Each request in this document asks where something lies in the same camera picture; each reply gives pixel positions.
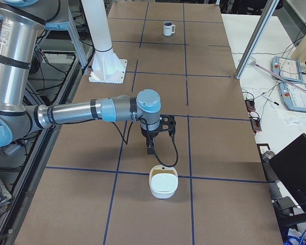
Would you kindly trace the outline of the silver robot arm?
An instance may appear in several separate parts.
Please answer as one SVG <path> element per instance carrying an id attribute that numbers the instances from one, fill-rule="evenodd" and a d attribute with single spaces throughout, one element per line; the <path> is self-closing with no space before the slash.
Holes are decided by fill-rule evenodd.
<path id="1" fill-rule="evenodd" d="M 28 81 L 38 32 L 47 24 L 69 18 L 67 1 L 0 1 L 0 147 L 53 125 L 89 120 L 141 123 L 151 143 L 162 124 L 159 94 L 151 89 L 136 97 L 121 95 L 84 103 L 25 106 Z"/>

